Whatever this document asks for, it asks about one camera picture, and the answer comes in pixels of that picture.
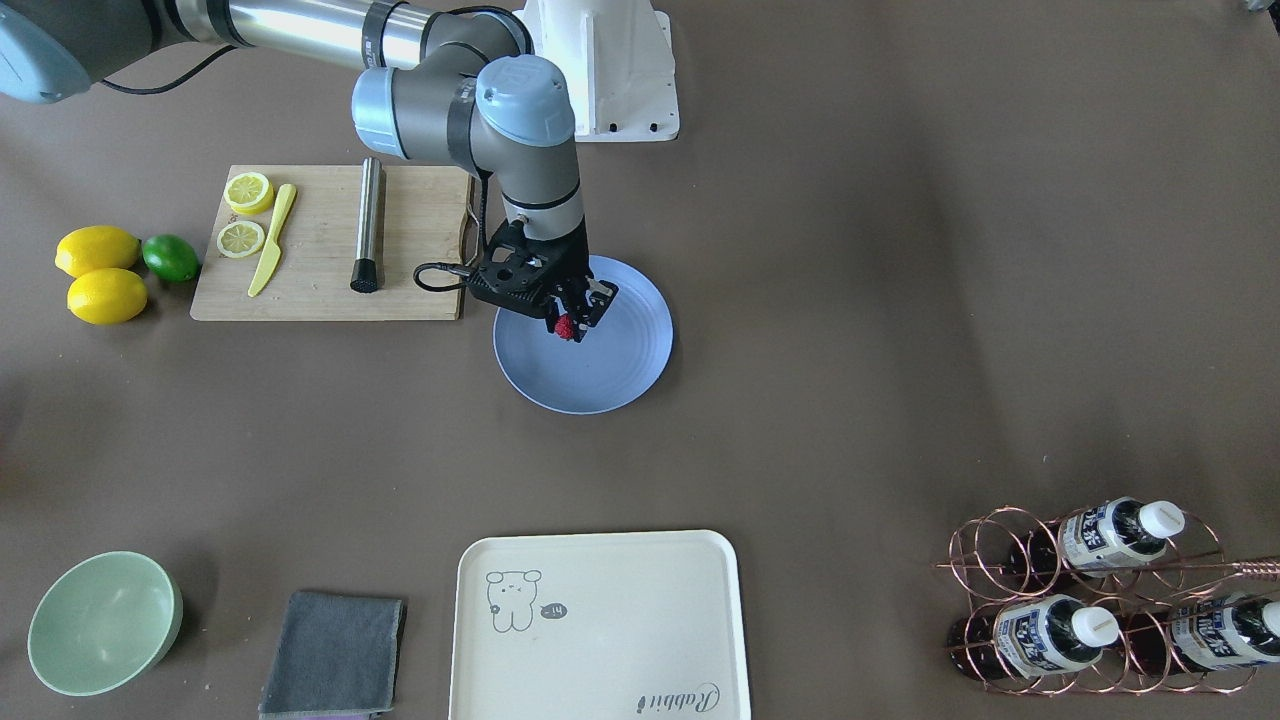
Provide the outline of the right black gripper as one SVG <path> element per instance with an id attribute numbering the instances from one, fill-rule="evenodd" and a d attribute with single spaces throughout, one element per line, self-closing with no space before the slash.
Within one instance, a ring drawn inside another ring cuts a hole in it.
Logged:
<path id="1" fill-rule="evenodd" d="M 557 319 L 561 305 L 572 316 L 572 341 L 580 343 L 620 290 L 591 278 L 585 222 L 553 240 L 531 240 L 524 223 L 502 222 L 466 287 L 475 299 L 535 319 Z"/>

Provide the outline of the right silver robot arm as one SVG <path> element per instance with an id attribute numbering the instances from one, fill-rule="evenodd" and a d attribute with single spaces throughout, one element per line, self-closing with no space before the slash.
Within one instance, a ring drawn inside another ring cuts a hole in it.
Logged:
<path id="1" fill-rule="evenodd" d="M 407 1 L 5 1 L 3 92 L 59 102 L 179 42 L 269 47 L 358 70 L 355 128 L 375 152 L 500 186 L 506 220 L 451 265 L 480 301 L 580 341 L 617 286 L 590 266 L 575 115 L 561 69 L 498 6 Z"/>

